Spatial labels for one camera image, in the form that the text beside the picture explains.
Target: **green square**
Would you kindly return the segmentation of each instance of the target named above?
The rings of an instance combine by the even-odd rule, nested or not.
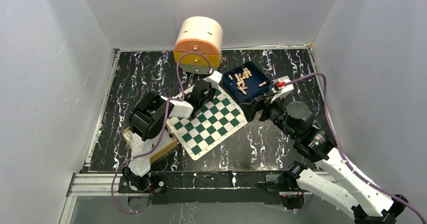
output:
[[[201,152],[201,148],[196,145],[191,149],[191,151],[193,151],[193,153],[196,155]]]
[[[185,129],[187,129],[188,132],[194,128],[194,126],[191,122],[187,123],[187,125],[185,125],[184,127],[185,127]]]
[[[220,129],[218,129],[218,133],[222,136],[227,133],[227,130],[224,127],[221,127]]]
[[[207,129],[207,132],[209,133],[209,134],[212,134],[212,133],[214,133],[214,132],[216,132],[217,130],[214,128],[214,126],[209,126]]]
[[[200,124],[199,126],[197,126],[196,130],[197,130],[197,132],[203,132],[203,130],[204,130],[203,125]]]
[[[208,119],[208,121],[209,121],[211,124],[214,124],[214,123],[216,123],[216,122],[218,121],[218,119],[217,119],[215,116],[212,116],[212,117],[210,117],[210,118]]]
[[[221,123],[221,125],[226,125],[227,123],[228,123],[228,120],[226,119],[226,117],[223,117],[223,118],[221,118],[220,119],[220,123]]]
[[[228,98],[225,98],[223,100],[223,104],[224,104],[224,106],[228,106],[230,104],[230,100],[228,100]]]
[[[240,112],[237,109],[234,109],[233,111],[231,111],[231,114],[235,117],[239,116]]]
[[[182,139],[184,140],[184,142],[188,142],[191,140],[191,135],[190,133],[186,133],[184,134],[184,136],[182,136]]]
[[[174,127],[176,128],[176,130],[179,130],[181,127],[183,127],[184,125],[182,125],[181,122],[177,122],[175,123]]]
[[[214,138],[212,136],[209,136],[205,139],[207,145],[211,145],[213,142],[215,142]]]
[[[203,141],[203,137],[198,134],[196,137],[194,137],[194,141],[196,141],[196,144],[199,144],[201,141]]]
[[[212,114],[219,112],[218,107],[216,106],[211,107],[210,111],[212,112]]]
[[[224,116],[227,115],[227,113],[229,113],[230,111],[225,107],[223,109],[221,109],[220,111]]]
[[[207,118],[204,115],[200,115],[197,117],[197,119],[200,121],[200,123],[204,122],[207,120]]]
[[[231,125],[233,126],[233,127],[235,127],[235,126],[237,126],[237,125],[239,125],[239,121],[235,118],[235,119],[233,119],[233,120],[231,120],[230,121],[230,123],[231,123]]]
[[[207,110],[209,110],[206,106],[202,106],[202,108],[201,108],[201,110],[200,110],[200,112],[201,113],[203,113],[203,112],[205,112],[205,111],[207,111]]]

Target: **chessboard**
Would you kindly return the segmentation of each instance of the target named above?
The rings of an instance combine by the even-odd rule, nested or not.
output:
[[[221,88],[193,119],[173,117],[167,125],[193,160],[198,160],[227,137],[246,125],[240,107]]]

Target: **cable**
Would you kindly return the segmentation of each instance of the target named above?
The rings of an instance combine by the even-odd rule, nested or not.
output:
[[[411,209],[413,212],[415,212],[415,214],[416,214],[416,215],[421,219],[421,221],[422,221],[422,223],[423,223],[423,224],[427,224],[427,222],[425,221],[424,217],[421,215],[421,213],[420,213],[417,209],[415,209],[415,207],[413,207],[413,206],[412,206],[412,205],[410,205],[409,203],[407,203],[407,202],[403,201],[402,199],[398,198],[397,196],[393,195],[392,193],[388,192],[387,190],[384,190],[383,188],[381,188],[381,187],[379,187],[379,186],[377,186],[377,185],[375,185],[375,184],[373,184],[373,183],[370,183],[370,181],[369,181],[369,180],[365,179],[365,178],[364,178],[364,177],[363,177],[359,172],[357,172],[357,171],[353,168],[353,166],[349,163],[349,160],[348,160],[347,156],[344,154],[344,151],[342,150],[341,142],[339,141],[338,136],[337,136],[337,134],[336,134],[335,130],[332,128],[332,124],[331,124],[331,121],[330,121],[330,119],[329,119],[329,108],[328,108],[327,95],[326,95],[326,76],[325,76],[323,73],[320,73],[320,72],[310,73],[310,74],[308,74],[308,75],[306,75],[306,76],[303,76],[303,77],[298,78],[298,79],[296,79],[296,80],[293,80],[293,81],[291,81],[291,82],[285,83],[285,85],[284,85],[284,86],[287,86],[287,85],[290,85],[290,84],[293,84],[293,83],[297,83],[297,82],[303,81],[303,80],[305,80],[305,79],[308,79],[308,78],[314,77],[314,76],[316,76],[316,75],[321,76],[321,77],[323,78],[323,98],[324,98],[324,99],[323,99],[323,102],[325,103],[326,121],[328,122],[328,126],[329,126],[329,128],[331,129],[331,132],[332,132],[333,138],[334,138],[334,140],[335,140],[335,142],[336,142],[336,145],[337,145],[337,147],[338,147],[339,155],[342,157],[342,159],[343,159],[343,160],[345,160],[345,165],[347,165],[347,167],[348,167],[351,171],[353,171],[353,172],[354,172],[354,174],[355,174],[357,177],[359,177],[359,179],[361,179],[363,182],[365,182],[366,184],[369,184],[369,185],[370,185],[370,186],[372,186],[374,189],[376,189],[376,190],[378,190],[378,191],[383,192],[384,194],[386,194],[386,195],[390,196],[391,198],[393,198],[393,199],[395,199],[395,200],[399,201],[400,203],[402,203],[403,205],[405,205],[406,207],[408,207],[409,209]]]
[[[184,96],[184,88],[182,86],[181,78],[179,77],[179,63],[181,63],[182,57],[184,57],[186,55],[189,55],[189,54],[197,54],[197,55],[203,57],[206,60],[207,65],[209,67],[209,70],[208,70],[207,73],[210,73],[210,70],[211,70],[209,60],[204,55],[202,55],[200,53],[197,53],[197,52],[188,52],[188,53],[183,54],[181,57],[179,57],[178,61],[176,62],[176,76],[178,78],[179,88],[180,88],[181,94],[182,94],[182,98],[181,98],[182,101],[184,100],[185,96]],[[134,160],[136,158],[144,157],[144,156],[147,156],[147,155],[151,154],[159,146],[160,142],[162,141],[163,133],[165,132],[166,121],[168,120],[169,103],[170,103],[171,100],[179,100],[179,99],[173,99],[173,98],[168,98],[167,99],[167,101],[166,101],[166,109],[165,109],[165,117],[163,119],[163,127],[162,127],[162,130],[160,131],[160,136],[159,136],[159,139],[157,140],[156,145],[154,145],[154,147],[150,151],[148,151],[147,153],[137,155],[137,156],[132,157],[132,158],[130,158],[128,160],[124,160],[123,163],[116,169],[116,172],[115,172],[114,177],[113,177],[113,181],[111,183],[111,198],[113,199],[113,202],[116,205],[116,207],[119,210],[123,211],[124,213],[127,213],[127,214],[138,214],[140,212],[145,211],[148,207],[150,207],[150,205],[149,205],[149,206],[144,207],[141,210],[137,210],[137,211],[127,211],[127,210],[121,208],[119,206],[119,204],[117,203],[116,198],[114,197],[114,181],[116,180],[118,173],[123,169],[124,166],[126,166],[127,164],[129,164],[130,161],[132,161],[132,160]]]
[[[171,98],[168,98],[168,100],[166,101],[166,110],[165,110],[166,113],[169,111],[169,101],[170,100],[171,100]],[[160,131],[159,140],[157,140],[156,145],[154,145],[154,147],[150,151],[148,151],[147,153],[140,154],[140,155],[132,157],[132,158],[130,158],[128,160],[123,161],[123,163],[116,169],[116,173],[114,174],[114,177],[113,177],[113,182],[111,183],[111,198],[113,199],[113,202],[116,205],[116,207],[119,210],[123,211],[124,213],[127,213],[127,214],[138,214],[138,213],[146,210],[150,206],[144,207],[141,210],[137,210],[137,211],[127,211],[127,210],[121,208],[119,206],[119,204],[117,203],[116,198],[114,197],[114,181],[116,180],[118,173],[123,169],[124,166],[126,166],[127,164],[129,164],[130,161],[132,161],[133,159],[136,159],[136,158],[147,156],[147,155],[151,154],[152,152],[154,152],[154,150],[156,150],[156,148],[160,144],[160,141],[162,140],[163,133],[165,132],[165,127],[166,127],[166,121],[167,120],[168,120],[168,114],[165,114],[165,117],[163,119],[163,127],[162,127],[162,130]]]
[[[210,74],[210,63],[209,63],[209,60],[206,58],[206,56],[197,52],[187,52],[183,54],[181,57],[179,57],[178,61],[176,62],[176,76],[178,77],[178,83],[179,83],[179,88],[181,89],[182,100],[184,100],[185,96],[184,96],[184,87],[182,86],[181,78],[179,77],[179,64],[181,63],[182,58],[189,54],[197,54],[198,56],[201,56],[204,60],[206,60],[207,66],[209,67],[209,70],[207,71],[207,73]]]

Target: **white square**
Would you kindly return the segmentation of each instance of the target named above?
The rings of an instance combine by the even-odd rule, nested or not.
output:
[[[203,139],[206,139],[207,137],[209,137],[209,132],[205,129],[205,130],[203,130],[201,133],[200,133],[200,136],[203,138]]]
[[[212,126],[212,124],[208,120],[204,121],[201,125],[203,125],[203,127],[205,128]]]
[[[188,120],[188,119],[185,119],[185,118],[182,118],[181,119],[181,123],[182,123],[182,125],[187,125],[188,123],[190,122],[190,120]]]
[[[211,137],[212,137],[214,140],[217,140],[218,138],[220,138],[220,137],[221,137],[221,134],[220,134],[219,132],[214,132],[214,133],[212,133],[212,134],[211,134]]]
[[[222,125],[220,122],[215,122],[214,124],[212,124],[212,126],[213,126],[216,130],[218,130],[218,129],[220,129],[223,125]]]
[[[239,122],[243,122],[246,118],[245,118],[245,116],[243,116],[242,114],[240,114],[240,115],[237,115],[236,119],[237,119]]]
[[[223,109],[223,108],[224,108],[224,104],[223,104],[222,102],[218,102],[215,106],[216,106],[216,107],[218,108],[218,110],[220,110],[220,111],[221,111],[221,109]]]
[[[190,130],[188,133],[190,133],[191,137],[196,137],[199,134],[199,132],[195,128]]]
[[[173,117],[169,119],[169,121],[171,121],[172,125],[175,125],[175,123],[179,122],[179,119],[177,117]]]
[[[203,151],[205,150],[209,145],[207,145],[207,143],[205,141],[202,141],[198,144],[199,148]]]
[[[231,114],[231,112],[227,113],[227,115],[225,117],[228,121],[231,121],[234,118],[234,116]]]
[[[220,120],[222,117],[224,117],[224,114],[222,114],[221,112],[217,112],[214,114],[214,117],[216,117],[218,120]]]
[[[187,145],[188,145],[190,148],[193,148],[194,146],[196,146],[196,145],[197,145],[197,143],[196,143],[196,141],[194,141],[194,139],[190,139],[190,140],[187,142]]]
[[[179,135],[184,136],[187,133],[187,129],[185,129],[185,127],[181,127],[178,130]]]
[[[214,106],[214,103],[213,103],[213,102],[208,102],[208,103],[206,103],[206,104],[205,104],[205,106],[206,106],[208,109],[210,109],[211,107],[213,107],[213,106]]]
[[[233,111],[234,109],[236,109],[236,107],[235,107],[235,106],[233,106],[233,104],[229,104],[226,108],[227,108],[229,111]]]
[[[206,112],[204,113],[204,116],[205,116],[207,119],[209,119],[210,117],[212,117],[212,116],[213,116],[213,114],[212,114],[212,112],[211,112],[211,111],[206,111]]]
[[[233,125],[231,124],[231,123],[226,123],[225,125],[224,125],[224,128],[227,130],[227,131],[230,131],[231,129],[233,129]]]
[[[218,98],[218,100],[223,100],[223,99],[225,99],[226,98],[226,96],[221,92],[221,94],[219,94],[218,96],[217,96],[217,98]]]
[[[197,127],[200,125],[200,121],[197,118],[194,118],[193,120],[191,120],[191,124],[193,124],[194,127]]]

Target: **metal frame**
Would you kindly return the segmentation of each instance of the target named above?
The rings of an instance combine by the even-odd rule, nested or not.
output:
[[[241,49],[309,49],[307,44],[298,45],[259,45],[259,46],[248,46],[248,47],[236,47],[236,48],[222,48],[222,50],[241,50]],[[143,49],[143,50],[120,50],[120,52],[136,52],[136,51],[171,51],[173,49]]]
[[[94,129],[94,133],[92,135],[92,139],[91,139],[91,142],[89,145],[88,153],[86,154],[86,159],[85,159],[85,164],[84,164],[84,166],[86,166],[86,167],[90,167],[90,165],[91,165],[91,159],[92,159],[92,155],[93,155],[93,152],[95,149],[96,137],[98,135],[99,126],[101,125],[101,122],[102,122],[102,117],[104,116],[104,111],[105,111],[105,106],[107,105],[108,95],[110,93],[111,86],[113,85],[114,74],[116,73],[116,68],[117,68],[117,64],[119,62],[120,53],[121,53],[121,51],[118,50],[116,52],[116,54],[114,55],[113,67],[111,69],[110,78],[108,79],[107,89],[105,91],[104,99],[102,100],[102,103],[101,103],[101,109],[99,109],[98,119],[96,121],[95,129]]]
[[[335,179],[325,171],[316,171],[316,174],[322,178],[337,183]],[[114,181],[114,195],[115,196],[128,196],[128,197],[149,197],[148,193],[128,193],[121,194],[117,192],[119,187],[120,177],[118,174]],[[67,192],[67,199],[65,201],[64,209],[62,211],[59,224],[69,224],[71,222],[73,212],[76,206],[77,198],[79,196],[110,196],[111,183],[114,174],[74,174],[71,184]],[[279,192],[278,195],[298,195],[298,192]],[[304,192],[304,195],[311,195],[311,192]]]

